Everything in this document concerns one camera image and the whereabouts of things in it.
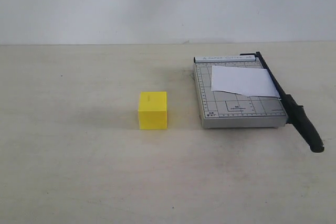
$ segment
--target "white paper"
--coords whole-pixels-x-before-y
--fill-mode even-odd
[[[211,90],[247,97],[280,97],[267,69],[212,66]]]

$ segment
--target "white table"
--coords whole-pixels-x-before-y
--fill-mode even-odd
[[[195,55],[261,51],[319,131],[203,130]],[[0,47],[0,223],[334,223],[336,42]],[[138,130],[140,91],[169,129]]]

